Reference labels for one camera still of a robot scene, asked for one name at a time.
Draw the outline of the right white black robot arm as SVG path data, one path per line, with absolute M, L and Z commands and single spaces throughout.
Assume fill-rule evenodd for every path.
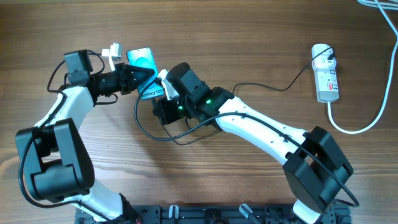
M 166 96 L 154 114 L 162 124 L 194 118 L 235 134 L 268 153 L 282 166 L 296 202 L 293 214 L 303 223 L 319 221 L 353 174 L 332 135 L 317 126 L 312 131 L 282 124 L 245 104 L 221 87 L 210 88 L 186 62 L 162 70 L 156 83 Z

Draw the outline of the blue Galaxy smartphone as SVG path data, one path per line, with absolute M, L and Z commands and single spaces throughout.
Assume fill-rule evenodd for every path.
M 156 83 L 153 83 L 146 91 L 143 91 L 143 89 L 158 75 L 158 70 L 152 50 L 149 47 L 144 47 L 141 49 L 127 51 L 126 55 L 130 65 L 148 68 L 154 71 L 154 74 L 150 77 L 147 76 L 147 73 L 143 73 L 145 81 L 137 87 L 138 93 L 142 93 L 141 99 L 146 100 L 162 96 L 164 94 L 163 88 Z

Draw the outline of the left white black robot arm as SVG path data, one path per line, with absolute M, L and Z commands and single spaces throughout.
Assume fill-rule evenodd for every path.
M 64 55 L 68 72 L 54 93 L 57 100 L 31 128 L 17 132 L 19 187 L 24 198 L 40 208 L 74 205 L 96 222 L 142 223 L 126 198 L 95 179 L 90 156 L 78 129 L 99 96 L 126 95 L 154 75 L 150 68 L 118 63 L 105 73 L 93 71 L 91 50 Z

